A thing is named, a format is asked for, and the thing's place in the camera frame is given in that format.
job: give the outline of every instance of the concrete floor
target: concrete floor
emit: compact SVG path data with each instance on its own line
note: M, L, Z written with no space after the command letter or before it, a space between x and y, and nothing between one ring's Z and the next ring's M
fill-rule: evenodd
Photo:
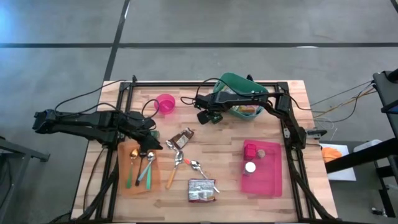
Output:
M2 1L0 43L112 43L123 2ZM397 24L390 0L133 0L121 42L394 42ZM49 222L71 208L87 141L35 134L33 115L100 86L110 51L0 49L0 136L51 153L48 163L30 163L10 223ZM396 69L396 55L398 48L119 49L110 80L133 74L139 80L203 80L225 72L250 73L258 80L305 80L308 97L316 102L370 80L374 72ZM314 109L325 110L354 93ZM69 108L85 109L98 97L95 93L73 101ZM336 131L324 140L333 133L339 141L391 138L380 107L376 94L360 99L355 114L336 123ZM344 118L351 110L352 105L345 106L327 117ZM349 200L339 186L344 184L332 185L339 206ZM360 211L369 208L367 197L357 200L363 202L358 203ZM386 222L355 211L339 216Z

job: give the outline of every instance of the pink tray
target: pink tray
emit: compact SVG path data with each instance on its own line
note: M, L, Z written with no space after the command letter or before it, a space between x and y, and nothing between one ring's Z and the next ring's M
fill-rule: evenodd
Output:
M282 195L282 152L281 146L274 142L245 140L243 150L247 144L256 146L256 150L264 150L266 156L251 160L256 165L256 171L251 175L242 174L241 191L250 194L280 197Z

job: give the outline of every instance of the spoon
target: spoon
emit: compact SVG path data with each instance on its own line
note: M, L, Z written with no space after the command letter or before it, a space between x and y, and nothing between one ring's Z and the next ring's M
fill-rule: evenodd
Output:
M138 177L138 180L137 180L138 182L140 182L144 178L146 172L148 171L148 169L150 167L150 164L155 160L155 154L153 152L149 152L147 155L147 158L148 158L149 163L148 163L147 167L145 167L144 171L142 171L142 174Z
M182 159L184 158L184 153L181 150L177 151L177 154L175 155L175 165L174 165L174 169L173 172L170 174L169 177L169 181L167 181L167 185L166 185L166 189L170 189L172 186L172 182L174 180L174 175L175 175L175 171L177 170L178 165L182 162Z
M194 169L194 170L199 170L200 173L201 173L201 175L202 175L204 178L208 179L208 177L207 177L207 176L205 175L205 173L202 171L201 165L200 165L200 163L199 163L198 161L191 161L191 167L192 167L192 169ZM217 191L217 193L220 192L220 191L216 188L216 186L214 186L214 189L215 189L215 191Z
M138 157L138 149L133 149L130 152L130 159L131 159L131 165L130 165L130 172L129 172L129 178L127 180L126 188L130 189L131 188L131 180L132 180L132 161Z

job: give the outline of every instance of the wooden tabletop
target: wooden tabletop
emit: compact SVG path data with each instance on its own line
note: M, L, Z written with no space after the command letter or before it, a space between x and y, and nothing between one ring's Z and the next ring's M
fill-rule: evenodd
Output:
M309 108L307 92L301 80L288 81L290 94L302 108ZM119 83L102 89L99 102L116 105ZM148 192L133 197L116 198L114 222L294 222L297 221L289 170L287 167L285 149L282 149L282 196L270 198L264 196L247 195L240 192L242 146L245 139L277 142L284 145L280 121L268 113L261 113L253 121L242 121L227 113L218 124L209 122L201 125L197 120L199 110L180 101L181 96L194 97L196 87L135 87L132 99L132 110L141 111L144 103L156 98L159 94L169 93L176 99L176 109L172 114L154 117L157 130L160 132L160 142L163 150L158 151L158 163L162 186L158 192ZM212 88L202 87L200 93L211 93ZM295 105L294 113L304 128L313 128L313 118L310 111L299 110ZM101 106L99 110L111 110ZM144 114L150 115L155 111L150 105ZM167 179L174 168L175 152L165 145L165 141L184 128L194 130L195 135L184 147L184 158L200 161L203 170L211 179L216 179L216 186L221 191L216 194L213 203L188 203L187 183L189 179L201 178L199 172L189 166L181 164L175 175L170 190L165 189ZM72 218L83 212L83 196L94 161L101 151L101 145L90 141L83 164ZM93 200L100 189L105 161L104 152L95 170L88 191L88 204ZM315 194L326 210L336 217L336 208L323 163L320 148L307 146L303 150L305 167L311 191ZM300 190L300 198L305 217L307 210L305 197ZM103 214L108 211L109 196L105 198Z

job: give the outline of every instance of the pink plastic bin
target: pink plastic bin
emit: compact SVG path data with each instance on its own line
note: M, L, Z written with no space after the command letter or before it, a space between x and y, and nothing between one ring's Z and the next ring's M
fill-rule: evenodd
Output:
M172 95L170 94L161 94L159 95L156 100L159 102L160 108L159 108L159 113L161 114L169 114L173 112L175 108L175 99ZM158 108L158 104L155 101L155 110Z
M271 197L282 196L282 151L280 144L274 142L245 140L243 142L244 150L246 148L253 148L252 146L246 147L248 144L255 145L256 151L260 149L264 150L266 152L266 156L262 159L259 159L256 156L254 159L248 161L243 159L241 191ZM244 165L249 161L256 165L256 171L251 175L244 175Z

